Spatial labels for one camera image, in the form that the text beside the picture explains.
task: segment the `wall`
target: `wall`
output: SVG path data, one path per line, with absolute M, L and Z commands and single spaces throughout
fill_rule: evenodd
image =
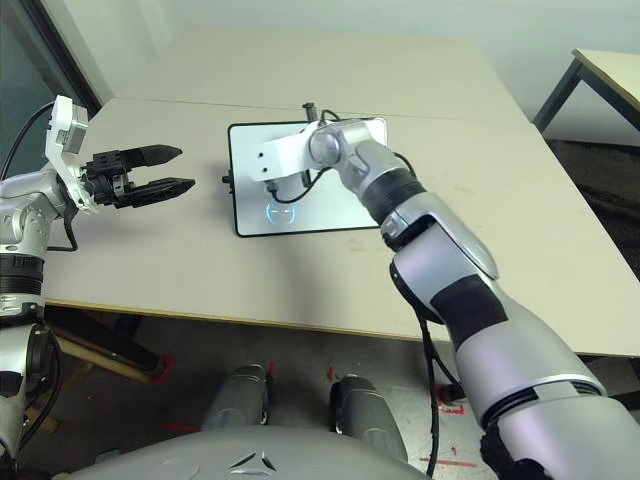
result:
M 64 4 L 71 12 L 112 94 L 171 39 L 193 26 L 312 29 L 327 31 L 328 35 L 332 31 L 353 31 L 468 38 L 483 48 L 529 118 L 568 66 L 573 48 L 640 54 L 637 0 L 47 0 L 46 3 Z M 640 145 L 640 134 L 585 86 L 575 92 L 547 135 Z
M 179 29 L 157 0 L 44 0 L 44 5 L 102 102 Z

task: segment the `table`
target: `table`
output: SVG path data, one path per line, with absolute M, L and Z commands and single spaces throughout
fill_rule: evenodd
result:
M 138 169 L 132 178 L 193 177 L 197 183 L 169 202 L 79 215 L 80 250 L 47 257 L 48 302 L 419 338 L 410 308 L 388 278 L 392 253 L 376 230 L 235 235 L 228 187 L 220 182 L 228 168 L 227 126 L 296 115 L 278 108 L 110 101 L 92 120 L 81 155 L 88 160 L 90 152 L 175 145 L 182 156 Z M 492 250 L 507 292 L 576 351 L 640 353 L 640 284 L 533 126 L 385 118 L 390 145 Z M 61 226 L 55 227 L 52 243 L 64 242 Z M 448 338 L 442 328 L 434 328 L 433 337 Z
M 424 35 L 194 30 L 116 96 L 529 123 L 476 45 Z
M 576 49 L 574 60 L 532 123 L 543 132 L 580 80 L 640 130 L 640 55 Z

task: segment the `concrete floor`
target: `concrete floor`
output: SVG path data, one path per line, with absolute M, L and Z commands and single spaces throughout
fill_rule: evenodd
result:
M 640 175 L 618 171 L 613 177 L 603 176 L 593 165 L 584 168 L 581 163 L 588 157 L 599 168 L 618 168 L 627 162 L 635 169 L 640 157 L 633 152 L 630 160 L 616 163 L 620 157 L 615 151 L 596 152 L 594 157 L 593 150 L 587 152 L 582 146 L 554 144 L 553 148 L 577 183 L 602 191 L 624 182 L 624 194 L 631 196 L 631 201 L 640 192 Z M 640 224 L 619 211 L 604 208 L 596 213 L 640 275 Z M 271 419 L 277 425 L 327 428 L 330 366 L 339 375 L 355 373 L 369 378 L 389 403 L 411 464 L 420 469 L 426 466 L 430 447 L 427 376 L 421 345 L 416 342 L 172 318 L 146 319 L 137 340 L 152 351 L 175 358 L 167 382 L 137 384 L 94 368 L 82 381 L 64 389 L 53 411 L 61 427 L 53 436 L 39 432 L 34 437 L 22 455 L 27 467 L 50 473 L 74 471 L 91 465 L 106 451 L 127 452 L 182 435 L 162 424 L 198 425 L 226 375 L 255 362 L 275 362 Z M 449 347 L 439 347 L 451 365 Z M 70 358 L 65 362 L 68 373 L 78 366 Z M 589 367 L 610 394 L 640 389 L 640 381 L 625 359 L 602 358 Z M 438 380 L 444 381 L 440 372 Z M 481 432 L 468 409 L 464 414 L 442 412 L 440 421 L 439 458 L 454 464 L 438 465 L 436 477 L 495 479 L 480 460 Z

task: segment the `black cable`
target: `black cable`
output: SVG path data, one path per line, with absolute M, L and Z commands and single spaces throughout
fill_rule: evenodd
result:
M 31 114 L 31 117 L 29 117 L 29 119 L 22 126 L 22 128 L 18 132 L 18 135 L 16 135 L 16 138 L 13 140 L 13 143 L 11 144 L 11 148 L 9 148 L 9 153 L 7 153 L 7 159 L 4 161 L 4 165 L 2 166 L 2 172 L 0 172 L 0 180 L 4 180 L 5 178 L 7 178 L 9 165 L 11 165 L 11 162 L 13 161 L 13 157 L 15 156 L 16 151 L 20 146 L 20 143 L 22 143 L 24 136 L 27 134 L 31 126 L 35 123 L 36 120 L 38 120 L 40 115 L 42 115 L 44 112 L 46 112 L 50 108 L 53 108 L 54 103 L 55 102 L 49 102 L 46 105 L 41 106 L 38 110 L 36 110 L 33 114 Z
M 53 374 L 53 390 L 51 391 L 51 395 L 49 396 L 46 405 L 40 411 L 40 415 L 38 415 L 38 418 L 33 421 L 29 429 L 22 435 L 22 438 L 20 440 L 20 449 L 24 448 L 27 442 L 29 442 L 29 440 L 31 440 L 31 438 L 38 431 L 45 418 L 49 416 L 53 405 L 58 399 L 58 395 L 60 395 L 60 390 L 62 389 L 62 352 L 60 351 L 60 345 L 58 345 L 58 341 L 56 340 L 54 335 L 51 335 L 51 340 L 53 342 L 53 358 L 55 365 L 55 371 Z
M 78 242 L 76 241 L 76 236 L 73 233 L 73 227 L 71 226 L 71 221 L 73 217 L 78 213 L 78 208 L 73 204 L 73 200 L 67 200 L 67 207 L 64 210 L 64 231 L 67 234 L 67 238 L 69 239 L 70 247 L 47 247 L 47 251 L 49 252 L 75 252 L 78 249 Z
M 424 348 L 424 358 L 427 361 L 427 373 L 429 375 L 429 397 L 431 397 L 431 453 L 427 464 L 427 478 L 433 476 L 438 461 L 438 448 L 440 446 L 440 419 L 438 416 L 438 399 L 436 398 L 436 378 L 433 363 L 436 358 L 433 340 L 427 328 L 427 321 L 418 318 L 420 330 L 422 331 L 422 346 Z
M 339 122 L 341 120 L 340 116 L 336 112 L 334 112 L 333 110 L 325 109 L 320 112 L 320 125 L 324 125 L 325 123 L 327 123 L 327 114 L 331 115 L 336 122 Z
M 417 178 L 416 177 L 416 171 L 413 169 L 413 165 L 411 165 L 411 162 L 409 160 L 407 160 L 407 157 L 405 157 L 404 155 L 402 155 L 401 153 L 398 153 L 398 152 L 393 152 L 393 154 L 404 162 L 404 164 L 409 169 L 409 173 L 411 174 L 411 176 L 413 178 Z
M 273 199 L 278 202 L 278 203 L 283 203 L 283 204 L 290 204 L 290 203 L 296 203 L 297 201 L 301 200 L 307 193 L 309 193 L 311 191 L 311 189 L 313 188 L 313 186 L 316 184 L 316 182 L 318 180 L 320 180 L 320 177 L 322 177 L 322 175 L 324 175 L 325 173 L 327 173 L 329 170 L 331 170 L 331 168 L 327 167 L 327 168 L 323 168 L 322 170 L 320 170 L 318 172 L 318 175 L 316 175 L 316 178 L 314 178 L 311 183 L 309 184 L 309 186 L 307 187 L 307 189 L 302 192 L 300 195 L 298 195 L 297 197 L 294 198 L 290 198 L 287 200 L 282 200 L 280 198 L 278 198 L 278 191 L 277 190 L 271 190 L 271 196 L 273 197 Z
M 434 345 L 433 352 L 434 352 L 433 358 L 438 364 L 438 366 L 440 367 L 440 370 L 442 370 L 442 373 L 444 373 L 444 375 L 453 385 L 462 388 L 462 386 L 460 385 L 460 380 L 458 380 L 456 377 L 453 376 L 453 374 L 449 371 L 447 366 L 444 364 L 444 362 L 440 358 L 440 354 L 438 354 L 438 351 L 435 349 L 435 345 Z

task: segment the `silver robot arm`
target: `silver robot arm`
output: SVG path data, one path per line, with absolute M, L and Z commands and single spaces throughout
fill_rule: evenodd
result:
M 77 248 L 71 220 L 78 211 L 97 213 L 98 204 L 148 205 L 181 195 L 195 183 L 166 178 L 138 187 L 129 181 L 131 169 L 182 153 L 163 145 L 104 152 L 76 164 L 88 122 L 86 111 L 69 98 L 56 99 L 49 125 L 45 154 L 55 170 L 0 181 L 0 478 L 15 473 L 21 443 L 37 429 L 36 424 L 23 428 L 26 403 L 50 386 L 55 395 L 60 375 L 59 347 L 43 322 L 47 250 Z M 72 245 L 47 247 L 51 224 L 60 218 Z
M 417 315 L 447 327 L 485 430 L 483 457 L 499 475 L 538 468 L 556 480 L 638 478 L 640 426 L 558 335 L 500 288 L 488 249 L 363 121 L 319 128 L 308 150 L 380 225 L 396 252 L 392 280 Z

